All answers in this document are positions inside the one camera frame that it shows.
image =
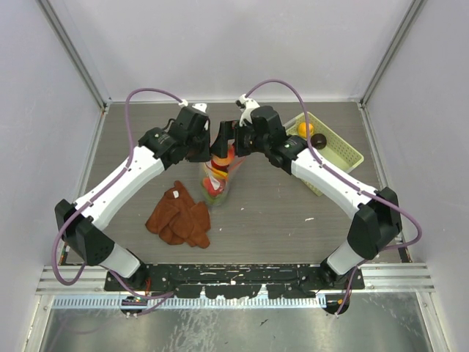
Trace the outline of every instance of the plastic basket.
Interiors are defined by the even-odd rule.
[[[328,140],[324,149],[318,152],[332,164],[345,171],[347,174],[354,170],[358,165],[363,163],[364,157],[354,147],[343,140],[337,133],[332,131],[325,123],[315,117],[311,112],[309,114],[309,122],[314,127],[314,133],[322,133]],[[304,114],[299,114],[293,120],[285,124],[287,134],[298,135],[298,126],[305,122]],[[303,181],[317,196],[321,196],[322,192],[312,184]]]

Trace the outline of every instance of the scratched metal surface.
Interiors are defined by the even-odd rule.
[[[297,103],[271,104],[285,123],[300,113]],[[374,165],[355,103],[308,103],[309,111],[359,150],[365,161],[355,178],[378,187]],[[176,117],[177,104],[131,107],[133,135],[163,126]],[[236,120],[233,103],[209,104],[212,135],[221,120]],[[87,189],[96,186],[128,155],[123,105],[115,104],[106,118]],[[144,223],[175,180],[181,180],[195,200],[202,200],[198,165],[182,162],[148,182],[111,221],[106,234],[149,263],[320,263],[346,238],[350,220],[327,197],[317,197],[298,179],[272,167],[263,155],[250,155],[233,178],[226,203],[210,212],[211,244],[207,249],[187,244],[169,246],[147,232]],[[70,253],[68,262],[81,261]],[[383,252],[380,262],[399,262],[397,252]]]
[[[415,294],[356,293],[351,299],[339,319],[308,308],[165,309],[138,320],[114,310],[53,310],[40,350],[432,351]]]

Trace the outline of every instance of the folded cloth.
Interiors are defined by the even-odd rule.
[[[196,204],[180,181],[174,181],[174,187],[164,192],[145,226],[167,244],[210,245],[206,233],[210,230],[208,208],[203,202]]]

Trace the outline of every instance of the white wall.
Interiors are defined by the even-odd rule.
[[[469,2],[428,1],[369,102],[391,185],[424,228],[412,253],[428,263],[459,351],[469,345],[468,37]]]
[[[99,108],[35,1],[0,1],[0,351],[19,351]]]
[[[411,0],[51,3],[115,101],[138,87],[232,99],[273,77],[308,100],[344,100],[363,96]],[[294,100],[275,85],[256,96]]]

